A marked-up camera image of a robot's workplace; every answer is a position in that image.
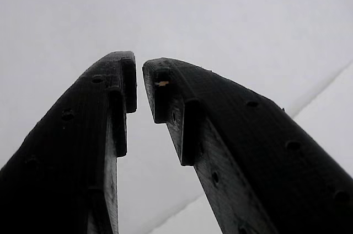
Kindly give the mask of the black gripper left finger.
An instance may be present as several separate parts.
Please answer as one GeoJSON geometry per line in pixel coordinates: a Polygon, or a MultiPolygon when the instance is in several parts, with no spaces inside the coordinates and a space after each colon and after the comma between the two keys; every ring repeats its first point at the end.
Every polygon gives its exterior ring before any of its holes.
{"type": "Polygon", "coordinates": [[[117,233],[117,159],[137,109],[133,52],[91,65],[1,168],[2,233],[117,233]]]}

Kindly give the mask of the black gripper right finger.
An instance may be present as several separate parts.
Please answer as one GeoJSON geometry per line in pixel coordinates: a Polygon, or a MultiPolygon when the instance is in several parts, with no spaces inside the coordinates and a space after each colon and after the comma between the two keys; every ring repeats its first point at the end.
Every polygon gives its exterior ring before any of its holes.
{"type": "Polygon", "coordinates": [[[172,58],[142,70],[153,120],[223,233],[352,232],[352,178],[272,100],[172,58]]]}

